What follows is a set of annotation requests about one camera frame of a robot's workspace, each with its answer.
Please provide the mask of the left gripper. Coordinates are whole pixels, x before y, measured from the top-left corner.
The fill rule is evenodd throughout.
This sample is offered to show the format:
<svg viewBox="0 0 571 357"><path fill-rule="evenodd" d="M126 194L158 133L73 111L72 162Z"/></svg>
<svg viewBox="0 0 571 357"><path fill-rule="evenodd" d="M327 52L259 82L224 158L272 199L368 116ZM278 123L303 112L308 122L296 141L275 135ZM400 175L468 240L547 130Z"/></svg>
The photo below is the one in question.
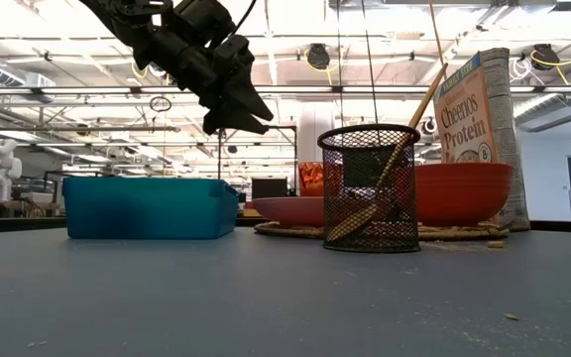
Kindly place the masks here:
<svg viewBox="0 0 571 357"><path fill-rule="evenodd" d="M156 64L176 80L179 89L190 90L200 105L210 109L202 124L207 135L220 129L263 135L268 126L253 115L274 119L252 83L249 41L243 36L234 35L211 49L190 44L169 30L136 28L134 60L139 67Z"/></svg>

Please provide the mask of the pink plate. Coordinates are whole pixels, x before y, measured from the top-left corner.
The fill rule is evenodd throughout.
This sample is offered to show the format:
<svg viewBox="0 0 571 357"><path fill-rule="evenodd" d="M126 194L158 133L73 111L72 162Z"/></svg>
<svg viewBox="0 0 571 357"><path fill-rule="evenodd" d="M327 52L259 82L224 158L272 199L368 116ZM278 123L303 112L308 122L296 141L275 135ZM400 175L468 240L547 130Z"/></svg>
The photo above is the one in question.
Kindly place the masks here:
<svg viewBox="0 0 571 357"><path fill-rule="evenodd" d="M253 200L253 206L264 218L285 226L322 227L324 223L321 196L258 198Z"/></svg>

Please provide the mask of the orange Cheerios cereal box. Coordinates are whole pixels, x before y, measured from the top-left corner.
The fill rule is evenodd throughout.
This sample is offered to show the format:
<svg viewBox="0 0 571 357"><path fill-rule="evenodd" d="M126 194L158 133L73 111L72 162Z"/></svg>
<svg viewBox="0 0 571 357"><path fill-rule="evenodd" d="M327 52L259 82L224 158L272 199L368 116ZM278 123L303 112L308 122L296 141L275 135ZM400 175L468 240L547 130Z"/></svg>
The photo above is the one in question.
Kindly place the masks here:
<svg viewBox="0 0 571 357"><path fill-rule="evenodd" d="M505 205L493 216L515 231L530 228L510 90L510 51L480 51L450 74L433 97L443 163L506 164L513 168Z"/></svg>

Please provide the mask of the red bowl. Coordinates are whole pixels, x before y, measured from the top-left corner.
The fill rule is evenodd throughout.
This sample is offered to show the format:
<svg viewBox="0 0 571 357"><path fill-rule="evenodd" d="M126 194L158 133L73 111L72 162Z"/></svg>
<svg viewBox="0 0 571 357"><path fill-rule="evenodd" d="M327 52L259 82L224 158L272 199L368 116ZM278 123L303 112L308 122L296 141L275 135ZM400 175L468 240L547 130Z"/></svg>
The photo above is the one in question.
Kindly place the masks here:
<svg viewBox="0 0 571 357"><path fill-rule="evenodd" d="M427 226L474 226L506 204L513 168L496 163L422 165L415 169L417 218Z"/></svg>

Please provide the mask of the black monitor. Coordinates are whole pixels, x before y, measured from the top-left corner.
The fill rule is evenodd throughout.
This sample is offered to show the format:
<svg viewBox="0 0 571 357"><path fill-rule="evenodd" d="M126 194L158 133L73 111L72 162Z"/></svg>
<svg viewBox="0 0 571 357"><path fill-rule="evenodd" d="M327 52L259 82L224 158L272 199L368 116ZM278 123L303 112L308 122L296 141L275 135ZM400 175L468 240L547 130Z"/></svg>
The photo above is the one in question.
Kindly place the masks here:
<svg viewBox="0 0 571 357"><path fill-rule="evenodd" d="M288 196L286 178L253 178L252 199Z"/></svg>

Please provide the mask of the copper faceted cup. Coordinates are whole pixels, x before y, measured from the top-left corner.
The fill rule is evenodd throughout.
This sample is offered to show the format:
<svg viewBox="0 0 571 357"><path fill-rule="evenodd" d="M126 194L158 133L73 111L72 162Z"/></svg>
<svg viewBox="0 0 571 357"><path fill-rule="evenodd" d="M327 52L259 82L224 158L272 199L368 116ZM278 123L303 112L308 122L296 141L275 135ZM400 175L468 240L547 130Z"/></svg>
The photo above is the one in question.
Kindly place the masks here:
<svg viewBox="0 0 571 357"><path fill-rule="evenodd" d="M298 165L301 196L323 195L323 164L306 162Z"/></svg>

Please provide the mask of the round woven placemat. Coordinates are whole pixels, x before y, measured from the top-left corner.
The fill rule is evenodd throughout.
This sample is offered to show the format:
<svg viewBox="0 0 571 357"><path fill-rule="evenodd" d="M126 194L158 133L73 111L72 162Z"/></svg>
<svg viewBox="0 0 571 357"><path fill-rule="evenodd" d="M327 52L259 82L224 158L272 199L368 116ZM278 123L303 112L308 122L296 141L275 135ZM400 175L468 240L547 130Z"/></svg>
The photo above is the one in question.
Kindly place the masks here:
<svg viewBox="0 0 571 357"><path fill-rule="evenodd" d="M259 234L294 238L324 239L322 227L283 226L276 221L257 224L254 227ZM374 224L357 230L338 242L364 240L367 243L380 242L412 242L412 241L469 241L494 240L507 237L508 226L497 226L491 223L480 223L476 226L433 227L419 223L417 228L375 228Z"/></svg>

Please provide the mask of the black mesh cup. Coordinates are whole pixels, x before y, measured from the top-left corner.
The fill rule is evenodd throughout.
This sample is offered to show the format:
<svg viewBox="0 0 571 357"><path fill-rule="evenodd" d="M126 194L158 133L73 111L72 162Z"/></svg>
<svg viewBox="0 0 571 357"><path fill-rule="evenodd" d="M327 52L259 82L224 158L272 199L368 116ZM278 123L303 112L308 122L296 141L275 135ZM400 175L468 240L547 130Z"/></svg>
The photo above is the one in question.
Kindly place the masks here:
<svg viewBox="0 0 571 357"><path fill-rule="evenodd" d="M414 145L407 126L367 124L318 137L322 151L323 247L357 253L420 250Z"/></svg>

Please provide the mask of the blue plastic bin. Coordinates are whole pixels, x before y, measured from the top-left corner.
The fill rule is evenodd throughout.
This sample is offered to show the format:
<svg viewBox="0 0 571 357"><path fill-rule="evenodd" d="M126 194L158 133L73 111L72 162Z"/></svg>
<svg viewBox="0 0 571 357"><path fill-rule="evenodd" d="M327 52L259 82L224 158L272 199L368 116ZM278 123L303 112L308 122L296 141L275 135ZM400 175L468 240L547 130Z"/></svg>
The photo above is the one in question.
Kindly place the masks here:
<svg viewBox="0 0 571 357"><path fill-rule="evenodd" d="M212 178L65 178L71 239L211 240L236 226L239 193Z"/></svg>

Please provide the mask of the wooden spoon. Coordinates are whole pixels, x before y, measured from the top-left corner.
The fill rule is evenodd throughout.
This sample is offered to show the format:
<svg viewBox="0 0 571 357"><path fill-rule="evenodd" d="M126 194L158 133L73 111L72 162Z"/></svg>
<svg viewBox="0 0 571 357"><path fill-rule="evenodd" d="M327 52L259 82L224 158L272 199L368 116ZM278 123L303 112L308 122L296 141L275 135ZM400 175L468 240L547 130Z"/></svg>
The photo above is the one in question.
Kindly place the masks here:
<svg viewBox="0 0 571 357"><path fill-rule="evenodd" d="M426 107L433 98L433 95L436 91L438 84L446 74L447 67L448 67L447 63L445 63L441 67L441 69L436 74L435 79L430 84L428 90L424 94L422 100L420 101L420 104L418 105L417 109L415 110L413 116L411 117L408 123L408 127L410 129L415 129L420 119L422 118L426 110ZM383 169L383 172L380 175L378 182L375 186L374 202L368 207L361 209L356 213L351 214L336 227L332 228L326 235L328 241L335 241L356 232L358 229L365 227L367 223L376 215L376 213L379 210L378 197L384 187L384 183L386 179L390 176L395 162L400 158L400 156L403 154L405 150L405 147L410 143L411 138L412 138L411 134L401 135L400 140L395 146L393 153L389 157L387 164L385 165L385 168Z"/></svg>

